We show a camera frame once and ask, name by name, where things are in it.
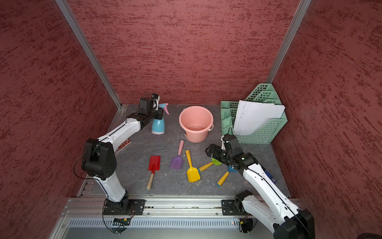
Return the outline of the green trowel yellow handle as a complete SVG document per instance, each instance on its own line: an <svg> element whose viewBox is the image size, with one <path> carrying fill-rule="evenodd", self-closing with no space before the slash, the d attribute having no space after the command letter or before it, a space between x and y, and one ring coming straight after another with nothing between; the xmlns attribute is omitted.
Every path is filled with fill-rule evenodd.
<svg viewBox="0 0 382 239"><path fill-rule="evenodd" d="M218 160L215 159L215 158L212 158L210 163L207 163L207 164L201 166L200 168L198 168L198 171L199 171L199 172L203 172L204 170L208 169L208 168L209 168L210 166L212 166L212 165L219 166L219 165L221 165L221 164L222 164L222 163L221 163L220 161L218 161Z"/></svg>

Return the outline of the blue fork yellow handle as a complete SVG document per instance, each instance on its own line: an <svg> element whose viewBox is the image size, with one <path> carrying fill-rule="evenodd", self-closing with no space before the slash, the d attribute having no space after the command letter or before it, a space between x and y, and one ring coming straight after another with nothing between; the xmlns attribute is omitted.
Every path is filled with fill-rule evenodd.
<svg viewBox="0 0 382 239"><path fill-rule="evenodd" d="M222 184L225 182L225 180L227 179L227 177L229 176L230 173L235 173L237 172L236 169L232 168L231 166L228 166L227 167L227 171L224 173L224 175L218 180L217 182L217 185L219 187L222 186Z"/></svg>

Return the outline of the teal spray bottle pink trigger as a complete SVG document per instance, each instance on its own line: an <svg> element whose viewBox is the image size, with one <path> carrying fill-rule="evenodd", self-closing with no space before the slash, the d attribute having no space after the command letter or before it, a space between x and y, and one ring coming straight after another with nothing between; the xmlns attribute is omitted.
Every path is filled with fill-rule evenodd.
<svg viewBox="0 0 382 239"><path fill-rule="evenodd" d="M168 103L163 103L159 105L159 108L163 109L163 111L169 115L168 112ZM155 119L152 124L152 133L155 135L161 135L165 133L165 118L162 117L162 119Z"/></svg>

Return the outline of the yellow shovel yellow handle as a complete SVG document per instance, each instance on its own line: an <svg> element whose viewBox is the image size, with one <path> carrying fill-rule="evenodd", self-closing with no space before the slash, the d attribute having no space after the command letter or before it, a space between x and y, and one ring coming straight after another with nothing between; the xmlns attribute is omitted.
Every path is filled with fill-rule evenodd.
<svg viewBox="0 0 382 239"><path fill-rule="evenodd" d="M186 150L186 156L189 163L189 169L187 170L187 177L190 183L199 181L201 179L200 173L197 168L193 167L191 154L189 150Z"/></svg>

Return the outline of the purple shovel pink handle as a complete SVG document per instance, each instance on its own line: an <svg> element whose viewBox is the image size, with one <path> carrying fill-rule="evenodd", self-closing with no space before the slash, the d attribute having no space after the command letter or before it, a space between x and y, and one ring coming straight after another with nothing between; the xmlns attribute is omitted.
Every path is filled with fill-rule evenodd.
<svg viewBox="0 0 382 239"><path fill-rule="evenodd" d="M178 154L174 157L170 163L170 168L174 170L181 170L183 167L183 159L181 158L182 149L184 146L184 141L181 140L179 144Z"/></svg>

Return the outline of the red shovel wooden handle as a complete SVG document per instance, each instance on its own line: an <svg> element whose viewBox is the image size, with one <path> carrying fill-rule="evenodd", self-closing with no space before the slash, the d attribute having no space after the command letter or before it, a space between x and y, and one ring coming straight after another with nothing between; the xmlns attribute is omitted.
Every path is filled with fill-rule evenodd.
<svg viewBox="0 0 382 239"><path fill-rule="evenodd" d="M150 175L149 182L147 184L147 190L151 189L152 181L153 181L155 172L160 170L160 159L161 159L161 157L158 155L153 155L150 157L148 170L151 171L151 175Z"/></svg>

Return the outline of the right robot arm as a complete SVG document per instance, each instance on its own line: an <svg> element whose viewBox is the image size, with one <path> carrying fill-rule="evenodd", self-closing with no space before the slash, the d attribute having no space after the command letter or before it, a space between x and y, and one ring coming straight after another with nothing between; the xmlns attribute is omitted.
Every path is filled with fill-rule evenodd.
<svg viewBox="0 0 382 239"><path fill-rule="evenodd" d="M221 141L224 147L211 144L206 155L237 170L264 200L261 203L247 190L236 195L243 212L254 216L275 239L314 239L312 213L301 210L278 189L255 156L243 151L236 136L227 133Z"/></svg>

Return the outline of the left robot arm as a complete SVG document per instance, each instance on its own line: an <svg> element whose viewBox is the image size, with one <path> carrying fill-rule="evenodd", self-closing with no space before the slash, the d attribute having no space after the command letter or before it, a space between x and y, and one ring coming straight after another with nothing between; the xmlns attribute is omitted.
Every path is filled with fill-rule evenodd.
<svg viewBox="0 0 382 239"><path fill-rule="evenodd" d="M139 110L111 132L97 139L88 139L85 144L81 168L96 180L106 194L106 205L113 211L129 209L127 191L121 186L115 173L118 147L153 120L161 120L165 110L161 107L147 112Z"/></svg>

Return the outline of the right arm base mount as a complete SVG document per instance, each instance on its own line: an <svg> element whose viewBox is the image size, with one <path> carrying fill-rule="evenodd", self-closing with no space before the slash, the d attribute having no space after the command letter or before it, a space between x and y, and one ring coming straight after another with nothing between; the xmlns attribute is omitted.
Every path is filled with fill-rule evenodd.
<svg viewBox="0 0 382 239"><path fill-rule="evenodd" d="M248 216L253 218L251 214L245 212L241 202L238 200L221 200L221 209L224 216Z"/></svg>

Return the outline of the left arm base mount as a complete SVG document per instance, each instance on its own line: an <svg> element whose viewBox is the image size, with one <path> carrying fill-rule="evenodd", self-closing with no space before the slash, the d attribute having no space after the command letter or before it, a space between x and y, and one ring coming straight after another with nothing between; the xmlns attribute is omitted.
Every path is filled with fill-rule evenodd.
<svg viewBox="0 0 382 239"><path fill-rule="evenodd" d="M119 203L106 200L103 214L104 215L138 215L143 214L146 200L129 199Z"/></svg>

